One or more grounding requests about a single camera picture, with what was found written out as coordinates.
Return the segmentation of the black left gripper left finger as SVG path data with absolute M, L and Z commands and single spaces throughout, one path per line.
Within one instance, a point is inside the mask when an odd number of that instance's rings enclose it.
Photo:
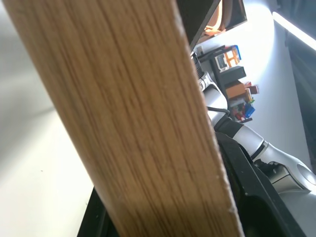
M 118 237 L 118 233 L 93 188 L 77 237 Z

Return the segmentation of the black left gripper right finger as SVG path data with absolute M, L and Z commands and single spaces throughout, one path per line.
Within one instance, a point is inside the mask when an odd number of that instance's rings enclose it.
M 305 236 L 267 176 L 238 142 L 217 132 L 216 138 L 247 237 Z

